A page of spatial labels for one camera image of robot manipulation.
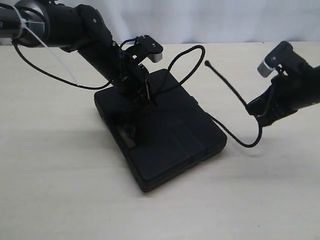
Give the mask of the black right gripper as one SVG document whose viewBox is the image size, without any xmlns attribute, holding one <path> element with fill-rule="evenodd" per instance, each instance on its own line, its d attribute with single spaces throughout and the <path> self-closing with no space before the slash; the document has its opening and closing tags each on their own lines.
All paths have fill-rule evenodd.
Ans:
<svg viewBox="0 0 320 240">
<path fill-rule="evenodd" d="M 274 77 L 268 89 L 246 105 L 247 112 L 257 116 L 267 127 L 312 104 L 313 81 L 309 77 Z"/>
</svg>

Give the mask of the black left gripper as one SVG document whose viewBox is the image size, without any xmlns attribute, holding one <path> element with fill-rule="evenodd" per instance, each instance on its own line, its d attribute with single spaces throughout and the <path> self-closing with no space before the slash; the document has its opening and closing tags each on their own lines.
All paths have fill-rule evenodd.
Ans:
<svg viewBox="0 0 320 240">
<path fill-rule="evenodd" d="M 143 64 L 136 63 L 133 56 L 125 50 L 120 50 L 117 57 L 118 73 L 112 85 L 129 101 L 144 103 L 148 108 L 156 108 L 158 103 L 148 82 L 147 68 Z"/>
</svg>

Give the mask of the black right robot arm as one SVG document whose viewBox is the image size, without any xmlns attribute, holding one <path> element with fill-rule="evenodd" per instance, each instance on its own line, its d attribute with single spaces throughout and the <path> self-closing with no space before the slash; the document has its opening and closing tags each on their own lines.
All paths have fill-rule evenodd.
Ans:
<svg viewBox="0 0 320 240">
<path fill-rule="evenodd" d="M 320 103 L 320 67 L 305 65 L 301 73 L 288 71 L 274 76 L 270 86 L 246 105 L 262 127 Z"/>
</svg>

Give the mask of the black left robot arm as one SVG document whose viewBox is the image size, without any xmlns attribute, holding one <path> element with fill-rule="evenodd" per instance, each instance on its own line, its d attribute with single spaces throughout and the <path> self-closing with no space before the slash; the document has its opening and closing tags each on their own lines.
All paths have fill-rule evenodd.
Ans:
<svg viewBox="0 0 320 240">
<path fill-rule="evenodd" d="M 100 12 L 87 4 L 70 7 L 54 0 L 20 0 L 0 5 L 0 36 L 14 47 L 59 48 L 79 53 L 129 101 L 155 102 L 144 59 L 156 63 L 163 47 L 149 35 L 130 39 L 124 48 L 114 39 Z"/>
</svg>

